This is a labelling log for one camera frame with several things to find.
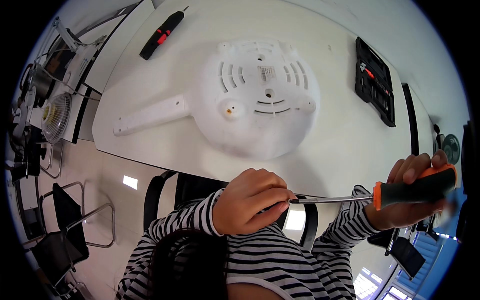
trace hand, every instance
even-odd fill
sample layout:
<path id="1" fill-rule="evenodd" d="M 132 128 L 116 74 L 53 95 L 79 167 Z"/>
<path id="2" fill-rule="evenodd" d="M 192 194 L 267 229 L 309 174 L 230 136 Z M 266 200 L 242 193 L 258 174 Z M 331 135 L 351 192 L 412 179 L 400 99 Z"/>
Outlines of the hand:
<path id="1" fill-rule="evenodd" d="M 288 208 L 287 200 L 296 198 L 275 173 L 251 168 L 232 180 L 220 195 L 212 210 L 213 225 L 220 234 L 256 232 L 275 222 Z"/>
<path id="2" fill-rule="evenodd" d="M 443 150 L 438 150 L 431 161 L 434 168 L 440 168 L 447 163 L 447 156 Z M 395 163 L 386 183 L 403 181 L 412 184 L 415 179 L 430 167 L 430 156 L 426 153 L 419 156 L 410 155 Z M 442 211 L 445 199 L 435 203 L 397 203 L 377 211 L 373 204 L 365 207 L 365 213 L 370 223 L 378 230 L 390 228 L 404 228 L 424 220 L 436 212 Z"/>

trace tool case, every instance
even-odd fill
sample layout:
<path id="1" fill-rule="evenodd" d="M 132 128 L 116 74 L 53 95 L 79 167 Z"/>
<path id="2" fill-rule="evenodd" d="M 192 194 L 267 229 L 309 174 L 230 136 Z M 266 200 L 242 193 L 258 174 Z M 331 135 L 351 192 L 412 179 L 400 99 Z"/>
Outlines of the tool case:
<path id="1" fill-rule="evenodd" d="M 395 106 L 390 70 L 361 38 L 357 37 L 355 44 L 357 48 L 355 92 L 363 101 L 373 104 L 387 126 L 395 127 Z"/>

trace barcode label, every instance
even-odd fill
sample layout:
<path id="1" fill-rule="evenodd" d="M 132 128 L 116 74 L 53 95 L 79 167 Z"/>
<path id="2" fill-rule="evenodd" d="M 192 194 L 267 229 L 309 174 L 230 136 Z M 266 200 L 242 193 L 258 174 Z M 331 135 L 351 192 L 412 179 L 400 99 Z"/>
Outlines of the barcode label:
<path id="1" fill-rule="evenodd" d="M 265 84 L 270 81 L 270 79 L 275 78 L 275 68 L 258 66 L 258 75 L 260 77 L 260 83 Z"/>

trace person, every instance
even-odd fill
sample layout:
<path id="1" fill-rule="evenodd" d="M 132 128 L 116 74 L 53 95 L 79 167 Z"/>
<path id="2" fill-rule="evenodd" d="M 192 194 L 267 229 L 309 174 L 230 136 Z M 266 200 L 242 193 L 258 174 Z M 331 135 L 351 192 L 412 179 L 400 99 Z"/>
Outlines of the person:
<path id="1" fill-rule="evenodd" d="M 411 184 L 439 150 L 395 163 L 386 183 Z M 353 195 L 369 193 L 355 186 Z M 133 251 L 118 299 L 355 299 L 352 247 L 381 230 L 413 225 L 445 205 L 398 203 L 377 211 L 367 201 L 340 211 L 310 251 L 276 224 L 296 198 L 265 169 L 248 169 L 224 190 L 157 219 Z"/>

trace orange screwdriver handle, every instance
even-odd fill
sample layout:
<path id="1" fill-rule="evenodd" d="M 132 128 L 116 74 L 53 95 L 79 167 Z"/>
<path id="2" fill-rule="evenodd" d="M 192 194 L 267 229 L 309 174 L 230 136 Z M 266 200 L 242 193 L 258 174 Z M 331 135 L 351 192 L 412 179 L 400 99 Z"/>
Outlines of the orange screwdriver handle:
<path id="1" fill-rule="evenodd" d="M 395 203 L 433 203 L 445 198 L 456 185 L 456 169 L 452 164 L 426 169 L 412 183 L 377 182 L 373 188 L 373 205 L 377 210 Z"/>

